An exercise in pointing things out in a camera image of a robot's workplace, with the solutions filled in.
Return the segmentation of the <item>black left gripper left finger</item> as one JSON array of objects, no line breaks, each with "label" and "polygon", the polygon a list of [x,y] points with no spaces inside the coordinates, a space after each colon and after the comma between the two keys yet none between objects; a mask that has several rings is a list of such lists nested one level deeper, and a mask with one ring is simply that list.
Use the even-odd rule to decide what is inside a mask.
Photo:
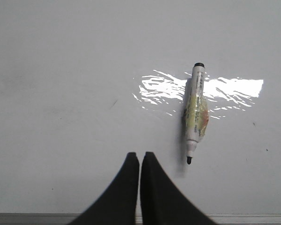
[{"label": "black left gripper left finger", "polygon": [[70,225],[134,225],[140,164],[135,152],[126,155],[119,172],[100,195]]}]

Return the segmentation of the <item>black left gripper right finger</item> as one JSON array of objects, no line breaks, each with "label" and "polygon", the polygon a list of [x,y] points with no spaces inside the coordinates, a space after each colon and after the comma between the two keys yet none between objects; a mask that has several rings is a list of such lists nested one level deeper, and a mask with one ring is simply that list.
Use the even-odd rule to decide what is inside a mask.
[{"label": "black left gripper right finger", "polygon": [[174,185],[153,152],[146,152],[140,175],[144,225],[215,225]]}]

